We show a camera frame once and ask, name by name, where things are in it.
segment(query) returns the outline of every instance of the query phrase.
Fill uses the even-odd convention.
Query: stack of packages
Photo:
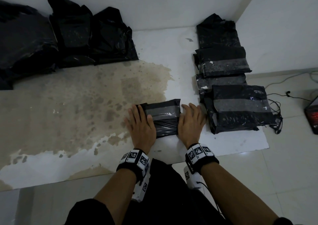
[[[213,14],[197,25],[197,35],[197,86],[211,132],[257,131],[257,126],[275,123],[264,87],[246,83],[245,73],[251,70],[235,23]]]

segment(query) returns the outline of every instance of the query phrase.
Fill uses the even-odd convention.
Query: tiled floor
[[[249,79],[249,85],[280,82],[286,76]],[[267,93],[312,99],[318,84],[307,74],[271,85]],[[264,128],[269,149],[218,157],[220,164],[272,208],[295,224],[317,224],[318,214],[318,135],[312,134],[303,114],[307,101],[271,95],[281,102],[282,133]],[[184,178],[185,163],[174,164]],[[111,175],[35,187],[31,224],[61,225],[76,201],[93,197]],[[206,197],[213,202],[207,189]]]

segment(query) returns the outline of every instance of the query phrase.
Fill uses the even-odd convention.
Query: left hand
[[[150,148],[156,141],[156,128],[152,116],[149,114],[146,118],[145,112],[140,105],[138,105],[138,109],[134,104],[132,109],[128,109],[130,121],[125,118],[125,124],[129,130],[133,146],[143,150],[148,155]]]

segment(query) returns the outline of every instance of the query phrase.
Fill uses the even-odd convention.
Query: black wristband
[[[121,158],[116,171],[123,168],[133,171],[138,183],[143,180],[149,168],[148,156],[141,149],[133,149]]]
[[[192,144],[189,147],[185,155],[185,162],[192,174],[198,172],[200,175],[202,166],[212,162],[220,163],[207,145],[199,143]]]

